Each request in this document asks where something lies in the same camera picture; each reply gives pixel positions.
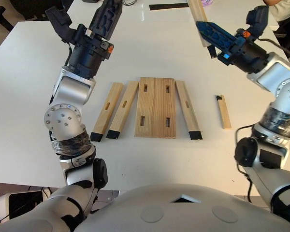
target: orange component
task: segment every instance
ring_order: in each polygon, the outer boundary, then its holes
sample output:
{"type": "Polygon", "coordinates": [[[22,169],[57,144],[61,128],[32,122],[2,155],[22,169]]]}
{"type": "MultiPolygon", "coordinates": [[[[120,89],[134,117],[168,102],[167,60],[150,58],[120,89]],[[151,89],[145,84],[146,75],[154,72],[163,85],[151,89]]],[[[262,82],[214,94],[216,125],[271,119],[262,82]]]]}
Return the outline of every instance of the orange component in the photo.
{"type": "Polygon", "coordinates": [[[112,46],[109,46],[108,49],[107,49],[108,50],[108,53],[112,53],[113,49],[114,49],[114,46],[113,45],[112,46]]]}
{"type": "Polygon", "coordinates": [[[251,35],[251,34],[250,34],[249,31],[246,31],[246,30],[243,31],[243,36],[244,36],[244,38],[248,38],[250,35],[251,35]]]}

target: wooden block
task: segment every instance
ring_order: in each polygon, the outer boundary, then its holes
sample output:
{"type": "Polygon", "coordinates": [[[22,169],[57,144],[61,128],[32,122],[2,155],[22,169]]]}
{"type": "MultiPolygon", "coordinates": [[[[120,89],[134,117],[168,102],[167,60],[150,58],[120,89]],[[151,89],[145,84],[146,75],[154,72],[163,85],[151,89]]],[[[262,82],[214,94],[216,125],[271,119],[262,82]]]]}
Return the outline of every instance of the wooden block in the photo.
{"type": "Polygon", "coordinates": [[[119,104],[119,108],[116,111],[115,117],[112,121],[110,129],[107,133],[106,138],[116,139],[118,138],[122,128],[125,125],[129,110],[131,108],[135,93],[139,86],[138,81],[130,81],[127,89],[122,97],[122,100],[119,104]]]}
{"type": "Polygon", "coordinates": [[[180,105],[184,114],[188,132],[192,140],[203,139],[197,118],[184,81],[175,81],[175,86],[179,96],[180,105]]]}
{"type": "Polygon", "coordinates": [[[170,78],[141,78],[135,136],[175,138],[175,84],[170,78]]]}
{"type": "MultiPolygon", "coordinates": [[[[201,0],[188,0],[188,5],[191,10],[195,23],[197,21],[207,22],[207,17],[204,12],[204,8],[203,8],[201,0]]],[[[208,41],[202,38],[201,34],[199,35],[200,35],[203,47],[208,47],[211,45],[208,41]]]]}
{"type": "Polygon", "coordinates": [[[226,100],[223,95],[216,95],[216,99],[219,106],[219,111],[222,120],[222,127],[223,129],[232,129],[230,117],[228,114],[226,100]]]}
{"type": "Polygon", "coordinates": [[[123,84],[122,83],[113,83],[109,94],[105,100],[104,106],[101,109],[98,120],[93,128],[93,131],[90,135],[91,141],[100,142],[103,137],[106,127],[110,121],[116,102],[121,93],[123,84]]]}

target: wooden stick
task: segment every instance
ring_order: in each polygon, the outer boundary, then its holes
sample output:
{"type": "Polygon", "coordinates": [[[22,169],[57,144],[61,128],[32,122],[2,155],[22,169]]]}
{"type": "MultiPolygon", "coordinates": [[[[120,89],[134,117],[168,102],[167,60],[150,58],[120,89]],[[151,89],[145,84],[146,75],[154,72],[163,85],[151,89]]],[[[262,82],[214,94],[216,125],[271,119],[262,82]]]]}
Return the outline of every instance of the wooden stick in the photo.
{"type": "Polygon", "coordinates": [[[216,99],[218,102],[221,120],[222,120],[222,127],[223,129],[232,129],[230,117],[228,114],[226,100],[223,95],[216,95],[216,99]]]}
{"type": "Polygon", "coordinates": [[[124,93],[124,96],[122,97],[122,100],[119,104],[119,108],[116,111],[115,117],[112,121],[112,124],[107,133],[106,138],[117,139],[119,137],[119,134],[121,133],[125,125],[129,110],[131,108],[138,87],[139,87],[138,81],[129,82],[127,89],[124,93]]]}
{"type": "Polygon", "coordinates": [[[98,120],[93,128],[93,131],[90,135],[90,140],[95,142],[100,142],[105,131],[106,127],[110,121],[116,102],[121,93],[123,84],[122,83],[113,83],[109,94],[105,100],[104,106],[101,109],[98,120]]]}
{"type": "MultiPolygon", "coordinates": [[[[192,13],[192,16],[193,16],[195,23],[197,21],[207,22],[207,17],[206,17],[206,14],[204,12],[204,8],[203,8],[201,0],[188,0],[188,5],[189,5],[189,8],[191,10],[191,13],[192,13]]],[[[199,33],[199,35],[200,35],[203,47],[208,47],[211,45],[209,42],[207,42],[205,39],[203,39],[203,37],[201,36],[200,33],[199,33]]]]}
{"type": "Polygon", "coordinates": [[[175,86],[179,96],[180,105],[182,107],[190,139],[191,140],[203,139],[185,82],[175,81],[175,86]]]}

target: small wooden piece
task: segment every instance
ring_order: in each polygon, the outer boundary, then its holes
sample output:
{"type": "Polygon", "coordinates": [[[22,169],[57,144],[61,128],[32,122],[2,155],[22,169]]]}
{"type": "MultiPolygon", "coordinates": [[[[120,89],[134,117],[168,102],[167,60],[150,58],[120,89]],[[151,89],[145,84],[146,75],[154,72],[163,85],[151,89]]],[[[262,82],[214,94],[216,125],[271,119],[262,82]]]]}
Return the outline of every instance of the small wooden piece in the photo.
{"type": "Polygon", "coordinates": [[[228,114],[226,100],[223,95],[216,95],[216,99],[219,106],[219,111],[222,120],[222,127],[223,129],[232,129],[230,117],[228,114]]]}
{"type": "Polygon", "coordinates": [[[136,137],[175,138],[175,84],[170,78],[141,78],[136,137]]]}
{"type": "Polygon", "coordinates": [[[175,86],[179,96],[180,105],[182,107],[190,139],[191,140],[203,139],[185,82],[175,81],[175,86]]]}
{"type": "MultiPolygon", "coordinates": [[[[207,22],[207,17],[204,12],[204,8],[203,8],[201,0],[188,0],[188,5],[191,10],[195,23],[197,21],[207,22]]],[[[207,42],[205,39],[202,38],[201,34],[199,35],[200,35],[203,47],[208,47],[211,45],[209,42],[207,42]]]]}
{"type": "Polygon", "coordinates": [[[113,83],[109,94],[105,100],[104,106],[101,109],[98,120],[93,128],[93,131],[90,135],[90,140],[95,142],[100,142],[105,131],[106,127],[110,121],[116,102],[121,93],[123,84],[122,83],[113,83]]]}
{"type": "Polygon", "coordinates": [[[106,138],[117,139],[122,128],[125,125],[129,110],[131,108],[135,93],[139,86],[138,81],[130,81],[127,89],[122,97],[122,100],[119,104],[119,108],[116,111],[115,117],[112,121],[110,129],[107,133],[106,138]]]}

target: circular cap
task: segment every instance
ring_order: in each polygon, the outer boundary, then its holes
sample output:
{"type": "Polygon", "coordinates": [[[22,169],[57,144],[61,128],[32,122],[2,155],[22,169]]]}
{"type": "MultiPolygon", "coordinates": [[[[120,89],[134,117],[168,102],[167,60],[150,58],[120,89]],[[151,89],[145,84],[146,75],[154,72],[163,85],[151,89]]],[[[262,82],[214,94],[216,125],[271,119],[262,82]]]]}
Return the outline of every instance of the circular cap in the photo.
{"type": "Polygon", "coordinates": [[[231,209],[216,205],[212,208],[213,214],[220,220],[227,223],[236,223],[238,221],[238,216],[231,209]]]}
{"type": "Polygon", "coordinates": [[[148,206],[141,212],[141,219],[148,223],[155,223],[163,218],[164,212],[158,206],[148,206]]]}

